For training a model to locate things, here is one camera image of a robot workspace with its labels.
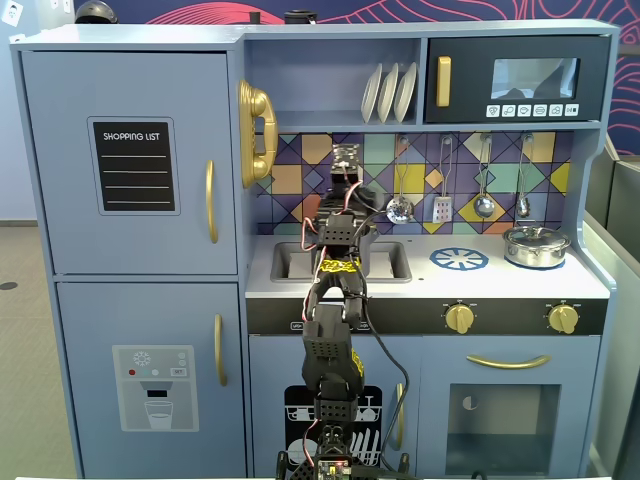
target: white plate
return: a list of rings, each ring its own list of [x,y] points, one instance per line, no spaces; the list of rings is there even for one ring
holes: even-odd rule
[[[407,73],[402,77],[402,80],[400,80],[400,85],[398,85],[396,101],[393,102],[393,113],[398,123],[402,123],[404,116],[407,114],[407,110],[409,110],[409,103],[411,103],[411,96],[413,95],[416,84],[416,73],[416,62],[413,62],[409,70],[407,70]]]
[[[360,111],[362,112],[362,118],[364,123],[369,123],[371,114],[373,113],[373,107],[376,104],[376,98],[378,97],[378,89],[380,88],[380,78],[382,77],[382,64],[379,63],[376,67],[376,71],[371,74],[367,86],[364,89],[364,96],[362,97],[362,106]]]
[[[398,83],[398,64],[394,63],[389,75],[384,79],[382,90],[380,91],[380,100],[378,101],[378,116],[380,122],[387,121],[391,104],[393,103],[393,95],[396,93],[396,84]]]

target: microwave window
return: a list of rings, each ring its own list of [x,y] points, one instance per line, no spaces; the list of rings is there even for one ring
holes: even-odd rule
[[[573,98],[577,71],[577,58],[499,58],[493,64],[491,98]]]

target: sink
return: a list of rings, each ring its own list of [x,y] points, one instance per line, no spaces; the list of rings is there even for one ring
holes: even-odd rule
[[[373,242],[370,249],[368,282],[406,283],[411,280],[409,262],[401,243]],[[311,252],[303,251],[299,243],[278,243],[273,249],[272,282],[310,282],[311,268]]]

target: knob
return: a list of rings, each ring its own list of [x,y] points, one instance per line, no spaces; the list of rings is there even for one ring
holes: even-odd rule
[[[549,312],[549,324],[558,332],[571,334],[578,323],[578,312],[570,305],[556,305]]]
[[[449,307],[445,314],[447,325],[458,333],[467,333],[473,323],[473,312],[466,305]]]

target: robotic arm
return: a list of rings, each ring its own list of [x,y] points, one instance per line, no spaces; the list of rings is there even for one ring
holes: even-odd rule
[[[322,431],[314,458],[305,448],[307,460],[292,477],[305,480],[380,476],[379,469],[357,466],[349,445],[364,388],[364,366],[351,345],[351,328],[360,326],[366,301],[360,246],[372,231],[371,220],[380,213],[383,199],[358,181],[357,146],[334,147],[331,179],[332,188],[309,225],[317,241],[313,281],[302,312],[306,354],[302,376],[315,397],[316,420],[310,428],[319,424]],[[340,288],[343,305],[322,303],[331,287]]]

